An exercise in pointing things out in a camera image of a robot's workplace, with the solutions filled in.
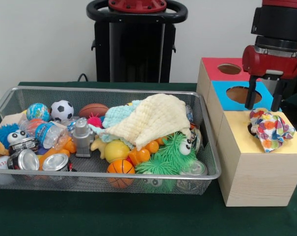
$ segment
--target yellow ball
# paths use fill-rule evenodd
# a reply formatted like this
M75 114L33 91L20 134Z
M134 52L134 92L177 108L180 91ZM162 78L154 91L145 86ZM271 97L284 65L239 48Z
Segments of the yellow ball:
M105 159L111 163L115 160L126 159L130 149L120 140L113 140L105 147Z

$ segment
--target green table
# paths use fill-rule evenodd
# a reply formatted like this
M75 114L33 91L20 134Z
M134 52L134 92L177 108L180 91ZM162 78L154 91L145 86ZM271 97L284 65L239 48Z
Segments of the green table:
M29 86L194 91L195 84L21 83ZM0 191L0 235L297 236L297 188L288 207L224 205L202 196Z

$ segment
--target light blue knitted cloth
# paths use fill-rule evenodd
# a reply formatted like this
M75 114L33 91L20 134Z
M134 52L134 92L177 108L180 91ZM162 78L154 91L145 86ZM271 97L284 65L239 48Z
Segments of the light blue knitted cloth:
M111 107L105 115L105 119L103 122L103 128L98 128L93 125L89 125L89 127L100 136L101 140L105 143L109 143L113 140L120 139L124 142L129 148L133 149L134 146L126 141L123 138L117 137L115 135L106 134L106 128L112 127L118 123L120 123L123 119L128 117L138 105L141 103L141 100L134 100L132 101L132 105L125 105L125 106L118 106L118 107Z

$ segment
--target baseball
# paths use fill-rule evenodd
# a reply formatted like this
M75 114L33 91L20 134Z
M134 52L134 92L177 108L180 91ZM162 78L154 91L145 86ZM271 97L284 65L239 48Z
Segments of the baseball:
M0 157L0 169L7 169L7 160L9 156ZM14 183L15 179L9 174L0 174L0 185L7 185Z

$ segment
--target yellow cloth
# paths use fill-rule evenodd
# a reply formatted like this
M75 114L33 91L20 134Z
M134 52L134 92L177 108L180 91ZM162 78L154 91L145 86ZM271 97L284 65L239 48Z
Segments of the yellow cloth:
M144 99L127 118L107 128L105 133L124 138L140 150L150 141L177 131L189 139L189 128L185 102L159 93Z

